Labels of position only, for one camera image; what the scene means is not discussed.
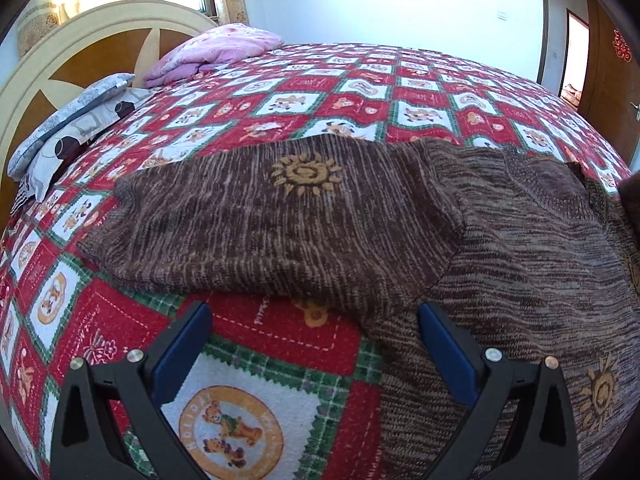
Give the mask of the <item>pink folded blanket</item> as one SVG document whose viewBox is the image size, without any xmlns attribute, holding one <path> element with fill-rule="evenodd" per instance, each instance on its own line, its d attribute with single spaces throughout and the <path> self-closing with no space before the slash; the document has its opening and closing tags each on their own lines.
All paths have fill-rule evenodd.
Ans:
<svg viewBox="0 0 640 480">
<path fill-rule="evenodd" d="M 274 32 L 242 23 L 220 25 L 202 32 L 160 58 L 144 75 L 145 88 L 154 88 L 195 75 L 202 66 L 217 67 L 262 55 L 283 44 Z"/>
</svg>

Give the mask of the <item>brown wooden door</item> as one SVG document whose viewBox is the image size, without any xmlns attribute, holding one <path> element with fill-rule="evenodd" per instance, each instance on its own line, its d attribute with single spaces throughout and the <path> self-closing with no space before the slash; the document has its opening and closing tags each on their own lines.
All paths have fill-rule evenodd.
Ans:
<svg viewBox="0 0 640 480">
<path fill-rule="evenodd" d="M 579 114 L 630 164 L 639 142 L 639 122 L 629 104 L 639 104 L 639 62 L 626 63 L 612 46 L 611 21 L 598 0 L 587 0 L 589 52 Z"/>
</svg>

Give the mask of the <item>white black-dotted pillow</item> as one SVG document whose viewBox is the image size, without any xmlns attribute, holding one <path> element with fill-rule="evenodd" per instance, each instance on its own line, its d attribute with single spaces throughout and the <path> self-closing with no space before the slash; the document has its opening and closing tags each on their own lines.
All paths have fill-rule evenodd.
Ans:
<svg viewBox="0 0 640 480">
<path fill-rule="evenodd" d="M 152 90 L 126 88 L 53 133 L 29 161 L 10 214 L 15 214 L 32 198 L 42 203 L 56 174 L 70 166 L 99 134 L 132 114 L 153 94 Z"/>
</svg>

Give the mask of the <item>red paper door decoration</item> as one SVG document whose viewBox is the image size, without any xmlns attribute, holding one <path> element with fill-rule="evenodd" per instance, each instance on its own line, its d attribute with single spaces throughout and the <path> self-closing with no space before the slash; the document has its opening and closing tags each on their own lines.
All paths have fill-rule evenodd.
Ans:
<svg viewBox="0 0 640 480">
<path fill-rule="evenodd" d="M 617 28 L 613 29 L 612 46 L 618 58 L 626 63 L 630 63 L 632 61 L 631 48 L 628 46 L 622 33 Z"/>
</svg>

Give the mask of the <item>brown striped knit sweater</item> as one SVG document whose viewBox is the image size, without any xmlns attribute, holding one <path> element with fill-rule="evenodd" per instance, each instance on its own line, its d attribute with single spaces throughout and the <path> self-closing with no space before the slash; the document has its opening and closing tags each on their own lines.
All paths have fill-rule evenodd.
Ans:
<svg viewBox="0 0 640 480">
<path fill-rule="evenodd" d="M 579 474 L 639 402 L 639 222 L 582 167 L 513 148 L 322 134 L 118 179 L 79 242 L 120 287 L 309 299 L 381 353 L 387 472 L 415 479 L 462 417 L 418 335 L 437 302 L 486 346 L 560 361 Z"/>
</svg>

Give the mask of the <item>cream and brown headboard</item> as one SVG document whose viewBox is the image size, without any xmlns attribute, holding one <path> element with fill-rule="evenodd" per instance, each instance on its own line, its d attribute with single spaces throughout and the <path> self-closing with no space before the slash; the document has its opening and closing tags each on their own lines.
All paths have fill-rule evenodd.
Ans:
<svg viewBox="0 0 640 480">
<path fill-rule="evenodd" d="M 81 13 L 41 39 L 1 89 L 1 224 L 17 184 L 6 168 L 17 147 L 53 112 L 114 73 L 143 76 L 173 48 L 217 23 L 164 0 L 122 0 Z"/>
</svg>

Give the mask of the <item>red patchwork bear quilt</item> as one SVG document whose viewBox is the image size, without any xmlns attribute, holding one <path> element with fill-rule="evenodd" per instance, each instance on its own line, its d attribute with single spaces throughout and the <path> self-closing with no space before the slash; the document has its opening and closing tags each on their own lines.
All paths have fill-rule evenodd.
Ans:
<svg viewBox="0 0 640 480">
<path fill-rule="evenodd" d="M 49 477 L 70 361 L 146 349 L 194 301 L 213 312 L 163 414 L 211 479 L 400 479 L 381 445 L 383 359 L 360 324 L 309 299 L 123 288 L 79 250 L 118 179 L 244 146 L 333 134 L 513 148 L 582 167 L 617 196 L 611 144 L 533 81 L 443 53 L 292 44 L 168 84 L 27 202 L 1 239 L 1 394 L 17 447 Z"/>
</svg>

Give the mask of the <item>grey patterned pillow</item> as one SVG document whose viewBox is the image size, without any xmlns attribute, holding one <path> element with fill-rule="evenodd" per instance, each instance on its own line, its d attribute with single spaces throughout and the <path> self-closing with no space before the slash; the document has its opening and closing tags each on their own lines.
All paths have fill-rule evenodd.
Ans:
<svg viewBox="0 0 640 480">
<path fill-rule="evenodd" d="M 15 182 L 21 180 L 44 142 L 72 120 L 118 96 L 133 80 L 133 73 L 116 73 L 90 84 L 79 96 L 52 113 L 17 147 L 6 166 L 6 174 Z"/>
</svg>

